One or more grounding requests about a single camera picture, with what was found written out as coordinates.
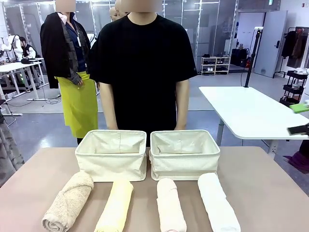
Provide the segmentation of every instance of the white collar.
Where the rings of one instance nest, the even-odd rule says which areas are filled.
[[[58,12],[58,16],[60,17],[61,21],[64,23],[64,25],[67,23],[67,17],[62,14],[62,13],[59,13]]]

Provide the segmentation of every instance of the neck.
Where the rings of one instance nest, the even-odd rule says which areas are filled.
[[[131,12],[128,14],[130,21],[137,25],[147,25],[152,23],[157,17],[155,12]]]
[[[65,15],[67,17],[67,22],[70,22],[70,14],[71,12],[61,12],[63,15]]]

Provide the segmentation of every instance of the white door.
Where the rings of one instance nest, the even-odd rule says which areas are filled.
[[[272,77],[278,57],[279,47],[285,28],[287,11],[272,11],[266,13],[264,29],[258,50],[254,72]]]

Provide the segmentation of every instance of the cream towel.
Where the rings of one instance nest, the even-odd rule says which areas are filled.
[[[95,232],[122,232],[125,227],[133,185],[126,180],[117,180],[112,185],[104,211],[98,220]]]
[[[183,218],[174,181],[161,179],[157,184],[157,194],[161,232],[186,232],[187,224]]]
[[[203,174],[198,179],[198,187],[213,232],[240,232],[239,222],[226,200],[218,176],[215,173]]]
[[[85,205],[93,187],[93,180],[89,174],[78,172],[72,176],[44,215],[43,227],[51,232],[68,231]]]

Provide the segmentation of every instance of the blue floor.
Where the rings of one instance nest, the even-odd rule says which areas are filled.
[[[105,129],[103,114],[98,115],[99,128]],[[187,129],[204,129],[216,138],[219,117],[214,111],[190,111]],[[76,147],[76,139],[70,129],[64,125],[63,114],[24,114],[10,126],[14,138],[19,145],[25,161],[43,147]],[[244,140],[236,138],[225,128],[222,146],[259,146],[267,151],[268,147],[260,140]],[[287,174],[309,195],[309,174],[303,174],[288,164],[284,155],[293,155],[299,150],[301,141],[280,141],[275,161]]]

